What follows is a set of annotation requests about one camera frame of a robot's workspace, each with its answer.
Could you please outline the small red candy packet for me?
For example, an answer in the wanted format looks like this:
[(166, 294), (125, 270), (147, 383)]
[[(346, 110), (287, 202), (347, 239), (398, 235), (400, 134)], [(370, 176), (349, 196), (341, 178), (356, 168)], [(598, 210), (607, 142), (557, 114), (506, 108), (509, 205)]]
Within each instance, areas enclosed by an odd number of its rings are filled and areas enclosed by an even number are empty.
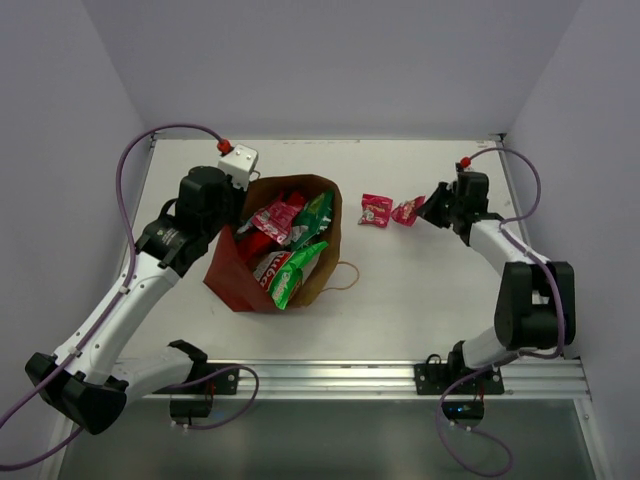
[(399, 203), (391, 212), (391, 219), (399, 225), (412, 227), (417, 220), (416, 211), (424, 202), (425, 196), (420, 195)]

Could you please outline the red fruit candy bag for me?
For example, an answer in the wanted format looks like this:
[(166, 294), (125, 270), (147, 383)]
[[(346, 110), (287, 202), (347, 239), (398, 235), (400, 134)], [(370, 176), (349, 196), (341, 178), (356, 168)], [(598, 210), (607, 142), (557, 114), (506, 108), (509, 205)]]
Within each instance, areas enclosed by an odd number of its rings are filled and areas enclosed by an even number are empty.
[(259, 257), (271, 250), (275, 241), (260, 230), (253, 231), (237, 243), (239, 258), (248, 263), (254, 257)]

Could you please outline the small red sachet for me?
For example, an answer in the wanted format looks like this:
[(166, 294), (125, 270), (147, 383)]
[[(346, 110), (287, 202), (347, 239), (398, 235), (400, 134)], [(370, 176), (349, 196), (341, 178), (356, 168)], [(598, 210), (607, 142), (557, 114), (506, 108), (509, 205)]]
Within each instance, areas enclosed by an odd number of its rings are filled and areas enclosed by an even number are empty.
[(295, 217), (306, 202), (306, 198), (298, 191), (288, 195), (282, 191), (275, 200), (252, 216), (251, 225), (279, 245), (284, 245), (291, 235)]

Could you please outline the small pink candy packet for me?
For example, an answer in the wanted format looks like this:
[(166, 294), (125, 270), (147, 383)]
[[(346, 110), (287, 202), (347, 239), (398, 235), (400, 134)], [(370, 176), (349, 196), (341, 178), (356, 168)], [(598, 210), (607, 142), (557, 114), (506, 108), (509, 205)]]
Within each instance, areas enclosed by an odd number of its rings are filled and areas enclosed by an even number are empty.
[(393, 210), (393, 200), (386, 196), (363, 194), (361, 199), (362, 213), (359, 225), (386, 228)]

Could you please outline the red paper bag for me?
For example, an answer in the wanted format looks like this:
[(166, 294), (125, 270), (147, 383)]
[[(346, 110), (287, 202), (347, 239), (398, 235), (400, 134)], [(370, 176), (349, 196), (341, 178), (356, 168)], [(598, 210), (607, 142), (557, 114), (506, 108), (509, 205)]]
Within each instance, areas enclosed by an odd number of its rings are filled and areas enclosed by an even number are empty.
[[(271, 250), (244, 263), (238, 255), (237, 243), (253, 231), (252, 216), (276, 199), (280, 192), (286, 195), (298, 191), (307, 200), (306, 204), (325, 192), (334, 192), (333, 218), (329, 227), (306, 246), (326, 241), (328, 247), (304, 270), (302, 284), (296, 289), (284, 310), (278, 309), (269, 295), (253, 277), (253, 270), (271, 252), (292, 251), (290, 236), (284, 245), (275, 242)], [(218, 237), (204, 285), (233, 312), (275, 313), (311, 305), (320, 293), (328, 291), (327, 282), (336, 267), (342, 263), (341, 247), (342, 196), (337, 184), (325, 177), (313, 174), (267, 177), (259, 179), (249, 187), (243, 209), (243, 224), (238, 228), (226, 227)]]

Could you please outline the green white snack pack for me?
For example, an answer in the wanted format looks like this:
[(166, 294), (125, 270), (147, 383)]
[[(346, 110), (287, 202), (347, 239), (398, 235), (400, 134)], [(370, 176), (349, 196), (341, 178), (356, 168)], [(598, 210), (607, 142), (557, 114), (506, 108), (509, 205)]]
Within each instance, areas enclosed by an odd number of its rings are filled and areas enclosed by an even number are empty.
[(292, 251), (307, 245), (324, 232), (333, 218), (334, 192), (326, 190), (310, 200), (292, 223), (289, 247)]

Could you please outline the green Chuba chips bag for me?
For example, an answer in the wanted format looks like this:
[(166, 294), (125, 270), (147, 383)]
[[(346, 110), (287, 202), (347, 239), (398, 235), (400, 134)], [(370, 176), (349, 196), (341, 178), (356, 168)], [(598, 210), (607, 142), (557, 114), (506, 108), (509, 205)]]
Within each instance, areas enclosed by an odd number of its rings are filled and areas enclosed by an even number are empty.
[(253, 277), (274, 305), (284, 310), (302, 284), (303, 270), (327, 247), (322, 241), (295, 251), (271, 252), (253, 270)]

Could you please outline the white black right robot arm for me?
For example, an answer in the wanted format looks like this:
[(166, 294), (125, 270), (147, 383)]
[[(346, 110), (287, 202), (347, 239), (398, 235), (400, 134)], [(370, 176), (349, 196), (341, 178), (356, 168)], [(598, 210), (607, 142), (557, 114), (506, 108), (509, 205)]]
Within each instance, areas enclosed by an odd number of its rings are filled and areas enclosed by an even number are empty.
[(506, 220), (489, 210), (488, 193), (485, 174), (460, 171), (415, 210), (430, 224), (453, 230), (501, 276), (493, 325), (450, 352), (445, 379), (461, 393), (480, 382), (481, 368), (520, 356), (556, 358), (576, 335), (573, 267), (513, 236)]

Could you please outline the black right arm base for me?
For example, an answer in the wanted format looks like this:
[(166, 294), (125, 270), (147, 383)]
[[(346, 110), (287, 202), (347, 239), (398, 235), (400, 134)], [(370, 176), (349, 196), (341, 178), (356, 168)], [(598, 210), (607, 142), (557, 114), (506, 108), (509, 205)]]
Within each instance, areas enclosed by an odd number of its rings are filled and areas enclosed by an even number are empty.
[(476, 426), (482, 421), (487, 396), (505, 393), (500, 371), (475, 373), (453, 353), (446, 361), (438, 354), (431, 354), (413, 366), (413, 373), (418, 395), (444, 397), (440, 407), (444, 417), (467, 426)]

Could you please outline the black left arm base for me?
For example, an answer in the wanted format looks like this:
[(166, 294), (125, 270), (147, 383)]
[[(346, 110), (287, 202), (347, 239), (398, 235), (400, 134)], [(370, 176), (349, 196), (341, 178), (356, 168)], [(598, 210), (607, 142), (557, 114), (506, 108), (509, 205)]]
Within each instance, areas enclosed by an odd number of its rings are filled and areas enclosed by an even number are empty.
[(169, 394), (169, 414), (172, 420), (192, 424), (194, 420), (206, 419), (213, 410), (214, 397), (235, 395), (239, 369), (230, 364), (204, 363), (193, 367), (186, 382), (175, 388), (166, 388)]

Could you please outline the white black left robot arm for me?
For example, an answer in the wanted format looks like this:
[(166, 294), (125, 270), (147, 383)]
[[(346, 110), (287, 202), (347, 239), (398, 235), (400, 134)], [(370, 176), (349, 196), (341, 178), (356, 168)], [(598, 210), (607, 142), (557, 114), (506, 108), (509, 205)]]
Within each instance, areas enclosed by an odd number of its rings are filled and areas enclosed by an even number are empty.
[(41, 398), (92, 435), (134, 401), (161, 390), (201, 390), (206, 354), (174, 340), (146, 358), (121, 352), (158, 301), (184, 277), (221, 229), (238, 220), (251, 172), (194, 167), (133, 248), (121, 278), (74, 335), (52, 354), (35, 353), (25, 371)]

